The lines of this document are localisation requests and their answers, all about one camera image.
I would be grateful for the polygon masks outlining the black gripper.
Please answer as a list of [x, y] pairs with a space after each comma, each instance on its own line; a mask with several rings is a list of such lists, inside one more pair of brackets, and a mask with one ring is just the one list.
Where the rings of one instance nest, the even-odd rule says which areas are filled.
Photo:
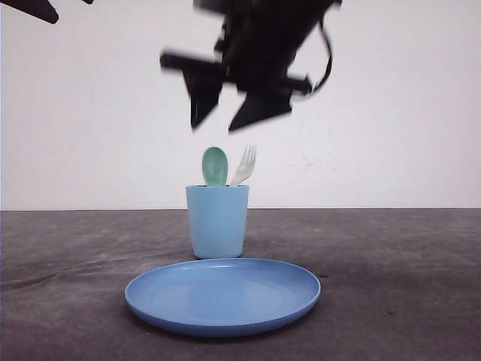
[[[218, 105], [222, 83], [229, 82], [247, 92], [228, 130], [292, 112], [292, 91], [312, 94], [331, 74], [329, 62], [321, 80], [312, 85], [307, 78], [287, 75], [299, 47], [314, 27], [320, 29], [325, 45], [331, 45], [324, 30], [324, 18], [339, 1], [195, 1], [194, 7], [222, 14], [222, 35], [214, 50], [218, 61], [188, 57], [164, 51], [159, 57], [163, 68], [183, 72], [190, 97], [190, 125], [198, 128]], [[264, 93], [257, 91], [288, 91]]]

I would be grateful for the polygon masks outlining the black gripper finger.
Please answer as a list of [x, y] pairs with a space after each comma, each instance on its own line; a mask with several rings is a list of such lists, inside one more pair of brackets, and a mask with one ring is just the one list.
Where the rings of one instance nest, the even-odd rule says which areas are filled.
[[26, 0], [25, 12], [50, 24], [59, 20], [59, 15], [48, 0]]

